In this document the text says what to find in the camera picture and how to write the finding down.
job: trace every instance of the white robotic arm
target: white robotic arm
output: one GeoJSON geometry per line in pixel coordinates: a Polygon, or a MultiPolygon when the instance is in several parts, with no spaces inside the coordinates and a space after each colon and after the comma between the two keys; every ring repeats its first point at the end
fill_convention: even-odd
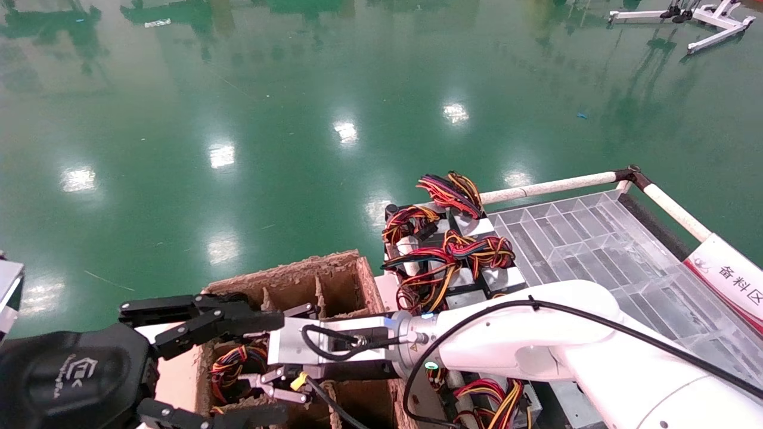
{"type": "Polygon", "coordinates": [[[336,374],[356,363],[392,362],[410,388],[411,372],[426,356],[425,366],[432,368],[530,381],[575,380],[609,429],[763,427],[763,406],[756,400],[674,354],[586,318],[591,314],[694,357],[623,313],[604,287],[572,280],[417,317],[398,311],[391,317],[333,321],[286,318],[285,326],[271,333],[269,363],[300,364],[320,378],[329,368],[336,374]],[[537,302],[544,305],[533,307],[537,302]],[[382,332],[384,339],[402,344],[367,347],[335,359],[346,352],[328,351],[333,341],[307,325],[350,335],[382,332]],[[305,353],[306,344],[321,353],[305,353]]]}
{"type": "MultiPolygon", "coordinates": [[[[528,295],[675,345],[624,314],[605,288],[583,280],[541,285],[429,319],[415,318],[410,328],[436,338],[471,314],[501,302],[527,300],[528,295]]],[[[408,354],[404,360],[417,357],[408,354]]],[[[575,380],[609,429],[763,427],[763,406],[715,376],[628,334],[547,308],[512,307],[485,315],[440,344],[432,359],[461,371],[575,380]]]]}

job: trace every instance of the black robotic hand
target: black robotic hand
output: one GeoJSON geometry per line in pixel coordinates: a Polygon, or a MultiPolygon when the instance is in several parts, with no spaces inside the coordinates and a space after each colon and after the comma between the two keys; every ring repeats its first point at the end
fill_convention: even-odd
{"type": "Polygon", "coordinates": [[[280,312],[253,311],[237,296],[186,295],[126,302],[101,331],[53,332],[0,348],[0,429],[248,429],[284,423],[270,405],[206,418],[153,399],[159,358],[217,337],[283,327],[280,312]],[[149,341],[133,328],[184,321],[149,341]]]}

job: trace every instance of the red and white sign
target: red and white sign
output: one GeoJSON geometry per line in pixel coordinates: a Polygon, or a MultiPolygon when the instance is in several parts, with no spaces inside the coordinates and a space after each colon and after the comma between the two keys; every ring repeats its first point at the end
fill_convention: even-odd
{"type": "Polygon", "coordinates": [[[715,234],[684,265],[763,334],[763,271],[758,266],[715,234]]]}

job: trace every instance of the black cable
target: black cable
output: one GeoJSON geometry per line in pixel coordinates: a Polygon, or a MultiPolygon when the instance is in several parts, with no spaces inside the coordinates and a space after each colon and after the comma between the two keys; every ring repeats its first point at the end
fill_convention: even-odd
{"type": "Polygon", "coordinates": [[[326,335],[327,337],[332,337],[332,338],[334,338],[336,340],[342,340],[342,341],[346,341],[346,342],[352,343],[352,344],[355,344],[355,343],[358,342],[358,339],[353,337],[352,335],[342,334],[341,332],[336,332],[336,331],[333,331],[333,330],[331,330],[331,329],[329,329],[327,327],[317,326],[315,324],[305,325],[302,328],[302,331],[303,332],[304,331],[315,331],[315,332],[321,333],[323,335],[326,335]]]}
{"type": "Polygon", "coordinates": [[[498,310],[502,310],[504,308],[509,308],[509,307],[533,307],[533,309],[536,311],[538,311],[540,308],[549,308],[552,310],[563,311],[565,313],[573,314],[575,316],[588,319],[590,321],[594,321],[598,324],[611,327],[615,331],[623,332],[624,334],[628,334],[631,337],[644,341],[645,343],[651,344],[652,346],[657,347],[660,350],[665,351],[666,353],[670,353],[673,356],[680,357],[686,362],[689,362],[692,365],[704,371],[707,371],[708,373],[713,374],[714,376],[724,381],[727,381],[735,385],[741,390],[744,390],[745,392],[757,398],[763,399],[763,389],[760,389],[759,387],[752,385],[743,379],[740,379],[738,376],[728,373],[727,371],[720,369],[718,366],[715,366],[712,363],[702,360],[691,353],[687,353],[670,344],[663,343],[662,341],[657,340],[656,338],[650,337],[647,334],[636,331],[635,329],[624,326],[617,322],[613,322],[609,319],[602,318],[601,316],[591,314],[587,311],[578,310],[577,308],[568,307],[566,305],[561,305],[561,304],[556,304],[554,302],[536,301],[535,299],[533,299],[532,296],[530,296],[529,298],[530,298],[529,300],[501,302],[499,304],[495,304],[490,307],[487,307],[484,310],[477,311],[476,313],[468,316],[464,320],[460,321],[459,323],[457,323],[456,325],[448,329],[446,333],[440,335],[434,342],[432,342],[432,344],[427,348],[427,350],[424,351],[424,354],[421,356],[421,358],[419,358],[419,360],[414,364],[414,367],[410,372],[410,376],[408,377],[408,380],[405,383],[405,390],[403,392],[403,411],[405,411],[405,414],[407,414],[408,417],[414,420],[422,421],[425,423],[439,424],[441,426],[454,427],[454,428],[461,427],[460,424],[452,423],[447,420],[440,420],[438,418],[430,418],[430,417],[424,417],[418,414],[414,414],[408,407],[410,389],[413,386],[414,379],[416,378],[416,374],[421,369],[421,366],[424,364],[424,361],[427,359],[427,357],[429,357],[429,355],[432,353],[433,350],[435,350],[440,344],[443,343],[443,341],[447,340],[453,334],[460,331],[461,328],[463,328],[467,324],[472,323],[473,321],[481,318],[482,316],[485,316],[487,314],[493,313],[498,310]]]}
{"type": "Polygon", "coordinates": [[[333,410],[336,411],[336,413],[341,416],[347,423],[351,424],[357,429],[369,429],[368,426],[364,425],[358,419],[349,415],[347,411],[344,411],[344,408],[340,407],[339,404],[337,404],[336,401],[331,398],[328,392],[320,387],[318,382],[315,381],[312,377],[308,376],[305,378],[305,381],[310,385],[311,388],[313,388],[315,393],[320,396],[320,398],[323,399],[331,408],[333,408],[333,410]]]}
{"type": "Polygon", "coordinates": [[[346,338],[349,338],[349,339],[352,339],[353,343],[357,343],[358,339],[355,337],[351,337],[347,334],[342,334],[340,332],[332,331],[331,329],[326,329],[325,327],[316,326],[314,324],[307,324],[303,326],[302,340],[304,340],[304,343],[307,345],[307,347],[310,350],[313,350],[313,353],[317,354],[318,356],[321,356],[328,360],[332,360],[334,362],[343,362],[355,356],[358,353],[365,352],[366,350],[380,349],[383,347],[394,346],[400,343],[399,338],[386,338],[384,340],[369,341],[367,344],[354,347],[351,350],[346,351],[345,353],[335,354],[335,353],[327,352],[326,350],[321,349],[317,344],[315,344],[312,338],[310,338],[310,336],[307,334],[310,331],[319,332],[321,334],[325,334],[329,337],[337,338],[340,340],[347,340],[346,338]]]}

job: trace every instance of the robotic arm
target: robotic arm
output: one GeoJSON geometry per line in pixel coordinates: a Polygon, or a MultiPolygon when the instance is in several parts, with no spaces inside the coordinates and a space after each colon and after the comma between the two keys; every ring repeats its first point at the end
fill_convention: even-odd
{"type": "MultiPolygon", "coordinates": [[[[16,289],[21,274],[13,273],[16,289]]],[[[102,331],[6,341],[0,348],[0,429],[133,429],[141,421],[161,429],[245,429],[283,423],[286,410],[278,405],[207,418],[153,399],[159,358],[172,359],[214,338],[264,331],[270,332],[269,365],[297,366],[315,379],[402,377],[410,388],[412,372],[426,363],[515,379],[576,380],[610,429],[763,427],[763,407],[717,378],[722,371],[711,375],[613,326],[671,344],[622,313],[606,289],[581,280],[417,317],[397,311],[316,321],[253,311],[236,296],[128,302],[120,323],[102,331]],[[529,302],[528,293],[535,297],[529,302]],[[154,344],[133,329],[168,322],[183,323],[154,344]]],[[[260,388],[267,381],[240,378],[260,388]]],[[[308,395],[292,392],[297,402],[308,395]]]]}
{"type": "Polygon", "coordinates": [[[674,346],[624,314],[602,286],[572,280],[418,317],[399,311],[390,317],[339,321],[287,318],[281,330],[271,333],[269,363],[299,363],[320,376],[333,366],[346,373],[361,363],[389,362],[399,376],[409,377],[426,356],[427,364],[448,369],[532,381],[575,380],[610,429],[714,429],[734,421],[763,427],[763,407],[738,389],[643,340],[563,311],[532,305],[498,309],[460,327],[431,350],[432,342],[464,320],[490,307],[527,300],[528,293],[538,302],[577,308],[674,346]],[[366,343],[381,337],[398,344],[335,362],[304,352],[310,343],[322,350],[341,343],[309,328],[302,334],[309,324],[360,336],[366,343]]]}

